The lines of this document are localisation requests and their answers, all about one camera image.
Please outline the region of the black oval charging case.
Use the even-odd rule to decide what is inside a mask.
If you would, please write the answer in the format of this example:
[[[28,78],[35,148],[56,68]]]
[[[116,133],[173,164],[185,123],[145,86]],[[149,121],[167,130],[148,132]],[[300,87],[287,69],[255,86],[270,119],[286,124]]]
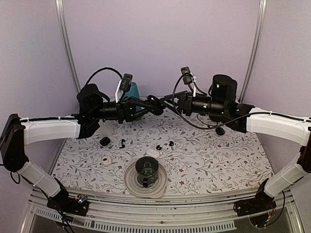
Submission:
[[[149,95],[147,97],[147,101],[149,104],[151,104],[151,110],[150,112],[152,114],[154,114],[155,116],[160,116],[163,114],[164,112],[164,106],[160,103],[160,99],[153,96],[153,95]]]

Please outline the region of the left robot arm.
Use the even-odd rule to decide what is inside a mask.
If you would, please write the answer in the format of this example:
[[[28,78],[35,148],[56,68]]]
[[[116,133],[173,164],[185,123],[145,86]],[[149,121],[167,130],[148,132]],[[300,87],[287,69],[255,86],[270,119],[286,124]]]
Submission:
[[[66,188],[30,161],[25,154],[26,145],[55,139],[86,139],[99,129],[100,120],[116,120],[123,123],[131,122],[147,113],[156,116],[163,113],[159,99],[154,96],[149,95],[147,100],[125,97],[110,101],[94,83],[84,86],[77,99],[79,113],[71,116],[29,119],[11,114],[0,137],[2,166],[41,189],[62,211],[72,207],[72,200]]]

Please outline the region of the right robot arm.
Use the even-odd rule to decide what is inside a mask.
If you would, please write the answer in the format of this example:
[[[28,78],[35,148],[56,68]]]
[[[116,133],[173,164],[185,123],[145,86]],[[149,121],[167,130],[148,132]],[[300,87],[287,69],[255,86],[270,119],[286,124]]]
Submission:
[[[221,126],[241,133],[261,133],[298,143],[297,156],[280,172],[266,179],[254,198],[247,200],[256,212],[261,212],[281,191],[311,172],[311,120],[288,116],[236,102],[237,82],[223,74],[213,76],[210,95],[195,91],[174,91],[160,102],[182,119],[193,113],[208,115]]]

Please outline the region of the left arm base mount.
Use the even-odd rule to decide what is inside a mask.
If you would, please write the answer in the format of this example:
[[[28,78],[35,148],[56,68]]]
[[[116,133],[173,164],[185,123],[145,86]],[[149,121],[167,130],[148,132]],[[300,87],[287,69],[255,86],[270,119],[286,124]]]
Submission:
[[[67,196],[53,197],[48,199],[47,207],[68,214],[86,216],[90,202],[88,200],[70,198]]]

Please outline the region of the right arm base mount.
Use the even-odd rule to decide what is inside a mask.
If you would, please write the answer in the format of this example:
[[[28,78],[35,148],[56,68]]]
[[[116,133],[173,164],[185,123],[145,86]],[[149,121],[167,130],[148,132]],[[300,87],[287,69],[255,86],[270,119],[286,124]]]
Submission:
[[[274,200],[265,201],[257,198],[238,200],[233,205],[233,210],[238,216],[252,215],[275,208],[276,202]]]

